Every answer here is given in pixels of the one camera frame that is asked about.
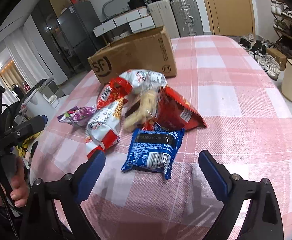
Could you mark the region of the person's left hand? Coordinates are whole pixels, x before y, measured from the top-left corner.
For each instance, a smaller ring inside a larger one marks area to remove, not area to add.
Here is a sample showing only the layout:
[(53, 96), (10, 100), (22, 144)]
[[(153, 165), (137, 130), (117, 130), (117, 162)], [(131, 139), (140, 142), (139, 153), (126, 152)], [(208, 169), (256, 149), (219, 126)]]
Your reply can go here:
[(16, 160), (16, 174), (11, 179), (12, 192), (10, 194), (12, 200), (16, 207), (24, 207), (27, 204), (27, 199), (29, 196), (29, 188), (26, 181), (24, 180), (24, 162), (21, 158)]

